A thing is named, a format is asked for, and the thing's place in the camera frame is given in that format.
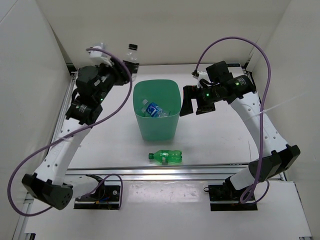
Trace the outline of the green plastic soda bottle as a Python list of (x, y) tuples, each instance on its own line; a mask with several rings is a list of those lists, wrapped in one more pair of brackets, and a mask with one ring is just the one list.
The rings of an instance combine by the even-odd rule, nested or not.
[(159, 150), (155, 153), (149, 153), (148, 159), (152, 163), (160, 165), (176, 165), (182, 163), (182, 151), (180, 150)]

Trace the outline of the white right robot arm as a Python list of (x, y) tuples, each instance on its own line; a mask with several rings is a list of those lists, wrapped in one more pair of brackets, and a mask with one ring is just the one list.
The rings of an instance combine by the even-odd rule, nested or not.
[(261, 111), (262, 103), (247, 76), (232, 77), (229, 73), (227, 79), (218, 84), (208, 82), (207, 78), (202, 78), (199, 82), (201, 87), (183, 87), (180, 116), (194, 112), (193, 99), (197, 102), (197, 115), (213, 112), (215, 103), (226, 101), (242, 119), (259, 150), (257, 160), (225, 180), (224, 193), (227, 198), (238, 199), (248, 187), (286, 171), (295, 162), (301, 153), (299, 147), (289, 145), (267, 114)]

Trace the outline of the black label plastic bottle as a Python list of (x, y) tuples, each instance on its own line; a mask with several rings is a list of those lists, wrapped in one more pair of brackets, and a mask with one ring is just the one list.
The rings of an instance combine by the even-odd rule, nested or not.
[(128, 45), (128, 50), (123, 60), (123, 63), (129, 69), (131, 73), (132, 81), (134, 82), (137, 74), (140, 63), (138, 61), (138, 46), (136, 44), (130, 43)]

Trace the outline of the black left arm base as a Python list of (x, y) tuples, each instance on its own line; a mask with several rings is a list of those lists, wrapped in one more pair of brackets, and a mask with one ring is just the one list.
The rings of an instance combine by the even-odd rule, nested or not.
[[(94, 179), (97, 187), (74, 201), (75, 210), (120, 210), (123, 202), (123, 179), (119, 174), (109, 174), (104, 178), (98, 175), (87, 174)], [(118, 178), (119, 185), (107, 185), (110, 177)]]

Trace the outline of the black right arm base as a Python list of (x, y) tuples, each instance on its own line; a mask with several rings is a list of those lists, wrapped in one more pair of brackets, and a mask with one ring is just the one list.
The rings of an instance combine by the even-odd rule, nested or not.
[(257, 211), (255, 196), (252, 196), (247, 203), (241, 203), (240, 197), (244, 190), (232, 191), (226, 183), (211, 184), (203, 188), (209, 195), (211, 212), (243, 212)]

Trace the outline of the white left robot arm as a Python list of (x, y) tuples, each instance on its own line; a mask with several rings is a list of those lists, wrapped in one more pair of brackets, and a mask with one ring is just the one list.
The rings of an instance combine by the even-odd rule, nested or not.
[(101, 177), (88, 174), (66, 177), (67, 169), (84, 138), (99, 124), (102, 102), (113, 86), (131, 84), (131, 74), (124, 63), (115, 57), (99, 65), (78, 70), (75, 96), (65, 114), (61, 131), (50, 146), (44, 161), (32, 174), (25, 174), (22, 184), (37, 200), (62, 210), (74, 198), (89, 195), (100, 200), (105, 194)]

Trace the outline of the blue label bottle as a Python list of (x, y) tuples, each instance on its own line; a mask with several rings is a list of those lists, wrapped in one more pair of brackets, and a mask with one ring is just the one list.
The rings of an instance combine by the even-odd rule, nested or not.
[(146, 108), (150, 118), (164, 118), (169, 117), (171, 112), (163, 110), (158, 104), (150, 102), (147, 99), (142, 101), (143, 108)]

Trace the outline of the clear unlabelled plastic bottle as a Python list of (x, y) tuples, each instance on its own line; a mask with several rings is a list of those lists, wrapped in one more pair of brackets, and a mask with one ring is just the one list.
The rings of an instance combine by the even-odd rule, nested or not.
[(146, 117), (146, 118), (150, 117), (150, 114), (147, 112), (147, 109), (144, 107), (141, 109), (141, 113), (143, 117)]

